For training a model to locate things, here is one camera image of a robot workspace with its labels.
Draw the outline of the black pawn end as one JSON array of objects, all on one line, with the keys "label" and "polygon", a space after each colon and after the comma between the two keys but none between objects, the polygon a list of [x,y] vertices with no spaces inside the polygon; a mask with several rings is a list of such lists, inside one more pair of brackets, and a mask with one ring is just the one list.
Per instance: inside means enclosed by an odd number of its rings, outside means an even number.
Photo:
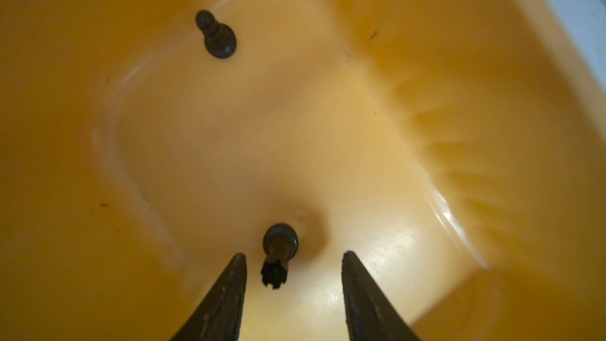
[{"label": "black pawn end", "polygon": [[215,16],[206,9],[197,12],[195,22],[204,35],[207,52],[213,57],[225,59],[235,53],[237,38],[231,27],[219,23]]}]

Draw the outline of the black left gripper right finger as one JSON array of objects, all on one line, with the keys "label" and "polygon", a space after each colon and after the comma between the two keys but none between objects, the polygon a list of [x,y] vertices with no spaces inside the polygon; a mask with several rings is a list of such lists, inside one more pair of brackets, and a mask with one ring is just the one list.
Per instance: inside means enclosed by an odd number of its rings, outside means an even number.
[{"label": "black left gripper right finger", "polygon": [[342,292],[349,338],[362,340],[417,340],[376,281],[353,251],[342,258]]}]

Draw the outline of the black rook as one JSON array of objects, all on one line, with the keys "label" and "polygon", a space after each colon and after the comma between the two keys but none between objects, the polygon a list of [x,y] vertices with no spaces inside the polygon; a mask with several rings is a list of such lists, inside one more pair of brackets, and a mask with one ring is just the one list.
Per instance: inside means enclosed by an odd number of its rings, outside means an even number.
[{"label": "black rook", "polygon": [[261,269],[262,283],[273,290],[287,282],[289,261],[298,252],[298,235],[288,224],[275,224],[264,235],[265,259]]}]

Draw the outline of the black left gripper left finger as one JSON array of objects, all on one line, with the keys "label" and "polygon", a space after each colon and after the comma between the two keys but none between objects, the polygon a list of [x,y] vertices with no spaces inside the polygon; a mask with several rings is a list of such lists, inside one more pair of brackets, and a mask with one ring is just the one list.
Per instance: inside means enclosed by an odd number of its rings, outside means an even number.
[{"label": "black left gripper left finger", "polygon": [[237,341],[246,281],[246,256],[235,254],[200,305],[171,340]]}]

